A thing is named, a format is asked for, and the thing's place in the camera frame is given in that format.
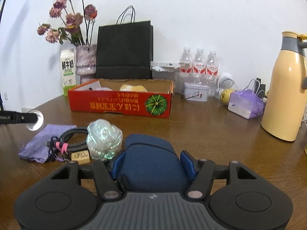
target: metal screw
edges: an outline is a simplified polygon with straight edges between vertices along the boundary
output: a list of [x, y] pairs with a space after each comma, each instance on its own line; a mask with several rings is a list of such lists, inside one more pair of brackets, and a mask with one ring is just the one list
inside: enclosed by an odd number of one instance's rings
[[103, 194], [103, 196], [107, 199], [115, 199], [117, 197], [119, 197], [119, 193], [117, 191], [107, 191]]
[[188, 192], [188, 196], [192, 199], [199, 199], [203, 196], [203, 193], [198, 190], [192, 190]]

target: green pumpkin image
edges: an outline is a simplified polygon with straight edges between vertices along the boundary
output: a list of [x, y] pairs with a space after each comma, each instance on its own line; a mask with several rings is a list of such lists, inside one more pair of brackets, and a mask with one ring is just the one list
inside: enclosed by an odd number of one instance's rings
[[150, 96], [145, 102], [146, 110], [153, 116], [162, 115], [167, 108], [167, 99], [160, 94]]

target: pear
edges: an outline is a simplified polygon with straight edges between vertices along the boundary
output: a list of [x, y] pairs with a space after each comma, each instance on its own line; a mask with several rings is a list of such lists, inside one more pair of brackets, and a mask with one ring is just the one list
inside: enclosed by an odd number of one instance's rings
[[230, 94], [232, 92], [235, 92], [235, 90], [234, 89], [225, 89], [225, 90], [222, 91], [220, 99], [221, 99], [221, 102], [224, 105], [228, 105], [229, 104]]

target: thermos handle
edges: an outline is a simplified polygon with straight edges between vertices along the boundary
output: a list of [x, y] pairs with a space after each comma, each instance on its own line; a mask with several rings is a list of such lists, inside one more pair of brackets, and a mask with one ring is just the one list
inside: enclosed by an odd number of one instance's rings
[[[297, 38], [301, 39], [301, 40], [307, 40], [307, 34], [300, 34], [297, 35]], [[307, 48], [307, 42], [301, 42], [298, 44], [298, 46], [303, 49], [303, 48]], [[302, 89], [306, 90], [307, 89], [307, 77], [304, 78], [303, 80], [303, 85], [302, 85]]]

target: vase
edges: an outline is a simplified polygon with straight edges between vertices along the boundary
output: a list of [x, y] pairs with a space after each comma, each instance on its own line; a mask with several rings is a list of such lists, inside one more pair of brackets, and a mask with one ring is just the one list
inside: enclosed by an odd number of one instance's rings
[[95, 79], [97, 45], [77, 46], [76, 52], [76, 74], [80, 76], [80, 83]]

